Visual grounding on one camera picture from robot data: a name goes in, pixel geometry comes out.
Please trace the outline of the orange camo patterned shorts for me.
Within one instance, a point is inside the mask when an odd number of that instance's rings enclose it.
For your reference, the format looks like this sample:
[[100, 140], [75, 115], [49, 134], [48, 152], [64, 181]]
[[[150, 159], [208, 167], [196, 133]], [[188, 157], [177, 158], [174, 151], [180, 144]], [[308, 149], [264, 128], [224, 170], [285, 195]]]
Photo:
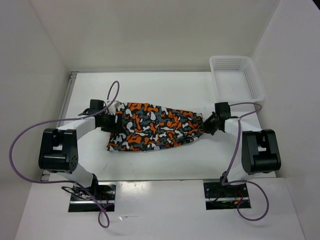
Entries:
[[203, 116], [150, 103], [121, 102], [115, 113], [119, 130], [110, 134], [109, 152], [146, 152], [180, 147], [203, 134]]

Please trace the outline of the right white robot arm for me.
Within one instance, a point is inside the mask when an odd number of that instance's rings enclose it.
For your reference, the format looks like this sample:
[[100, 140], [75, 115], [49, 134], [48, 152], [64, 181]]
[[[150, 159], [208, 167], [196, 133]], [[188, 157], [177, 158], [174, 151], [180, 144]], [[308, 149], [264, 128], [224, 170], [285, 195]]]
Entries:
[[[231, 107], [254, 105], [254, 110], [242, 115], [233, 115]], [[203, 123], [204, 132], [214, 135], [217, 131], [235, 137], [235, 148], [226, 171], [220, 178], [219, 191], [230, 197], [237, 191], [237, 185], [248, 183], [257, 174], [269, 174], [282, 166], [276, 133], [262, 129], [245, 121], [256, 114], [262, 106], [255, 102], [229, 104], [218, 102], [214, 111]]]

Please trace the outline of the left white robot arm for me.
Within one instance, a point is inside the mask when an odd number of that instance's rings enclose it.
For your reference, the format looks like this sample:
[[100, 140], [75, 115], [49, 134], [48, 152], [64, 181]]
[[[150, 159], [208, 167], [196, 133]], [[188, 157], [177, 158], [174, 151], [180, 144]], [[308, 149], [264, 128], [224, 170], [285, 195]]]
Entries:
[[116, 106], [118, 101], [92, 99], [90, 105], [77, 118], [58, 128], [43, 131], [38, 165], [42, 170], [71, 181], [75, 189], [89, 200], [96, 199], [102, 188], [95, 174], [79, 163], [78, 140], [100, 128], [114, 133], [117, 128]]

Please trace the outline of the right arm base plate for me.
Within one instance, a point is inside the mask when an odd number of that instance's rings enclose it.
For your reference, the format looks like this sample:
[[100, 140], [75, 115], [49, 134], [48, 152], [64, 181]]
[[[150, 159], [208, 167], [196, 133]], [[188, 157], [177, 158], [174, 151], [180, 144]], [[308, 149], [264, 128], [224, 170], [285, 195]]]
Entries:
[[206, 210], [250, 209], [251, 203], [247, 185], [222, 186], [218, 179], [203, 181]]

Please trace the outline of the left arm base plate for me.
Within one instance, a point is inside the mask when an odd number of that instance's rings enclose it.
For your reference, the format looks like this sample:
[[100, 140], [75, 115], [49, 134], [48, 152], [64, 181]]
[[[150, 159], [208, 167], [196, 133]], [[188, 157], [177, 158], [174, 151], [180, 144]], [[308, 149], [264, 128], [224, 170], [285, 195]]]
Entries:
[[[113, 212], [115, 210], [117, 183], [101, 181], [98, 184], [99, 192], [92, 195], [106, 212]], [[61, 188], [71, 195], [68, 208], [69, 213], [100, 211], [100, 208], [95, 204], [93, 199], [85, 191], [80, 190], [78, 186], [62, 186]]]

